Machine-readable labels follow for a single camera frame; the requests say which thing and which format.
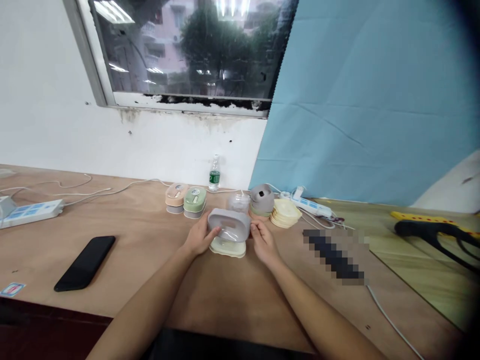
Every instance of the blue cloth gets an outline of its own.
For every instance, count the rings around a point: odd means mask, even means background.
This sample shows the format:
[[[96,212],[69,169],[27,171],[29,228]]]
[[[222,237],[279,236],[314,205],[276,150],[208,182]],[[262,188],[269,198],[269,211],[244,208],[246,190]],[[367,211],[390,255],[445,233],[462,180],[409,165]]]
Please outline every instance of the blue cloth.
[[[411,205],[480,148],[466,33],[441,0],[301,0],[250,188]]]

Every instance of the sticker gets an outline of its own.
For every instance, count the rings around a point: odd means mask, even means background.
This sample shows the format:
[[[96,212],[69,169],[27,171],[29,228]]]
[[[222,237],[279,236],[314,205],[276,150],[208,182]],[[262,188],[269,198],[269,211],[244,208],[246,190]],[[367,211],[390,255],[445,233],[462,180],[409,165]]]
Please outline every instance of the sticker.
[[[9,297],[9,298],[13,298],[24,287],[25,287],[25,284],[20,284],[18,282],[12,282],[10,285],[8,285],[6,288],[4,288],[0,292],[0,295],[6,296],[6,297]]]

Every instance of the green label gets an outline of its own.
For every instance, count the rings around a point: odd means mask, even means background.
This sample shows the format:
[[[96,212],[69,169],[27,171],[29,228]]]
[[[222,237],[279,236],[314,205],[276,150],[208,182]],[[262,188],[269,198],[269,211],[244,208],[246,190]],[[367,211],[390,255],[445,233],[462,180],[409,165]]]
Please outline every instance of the green label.
[[[218,184],[220,182],[220,172],[210,171],[210,184]]]

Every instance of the black smartphone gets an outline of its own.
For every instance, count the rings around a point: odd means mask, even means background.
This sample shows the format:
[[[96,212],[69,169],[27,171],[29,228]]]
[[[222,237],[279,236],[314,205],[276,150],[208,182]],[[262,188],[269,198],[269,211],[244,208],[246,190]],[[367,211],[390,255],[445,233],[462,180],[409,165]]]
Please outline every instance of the black smartphone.
[[[56,292],[85,289],[115,242],[115,236],[94,237],[53,288]]]

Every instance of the forearm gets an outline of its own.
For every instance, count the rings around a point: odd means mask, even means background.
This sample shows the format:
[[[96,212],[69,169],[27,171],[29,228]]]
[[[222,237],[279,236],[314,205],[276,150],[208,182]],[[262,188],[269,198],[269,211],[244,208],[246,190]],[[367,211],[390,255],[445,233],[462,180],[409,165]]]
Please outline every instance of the forearm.
[[[92,359],[138,359],[165,322],[195,255],[185,246],[127,302],[88,356]]]
[[[326,359],[385,359],[356,327],[285,263],[278,260],[269,268],[313,344]]]

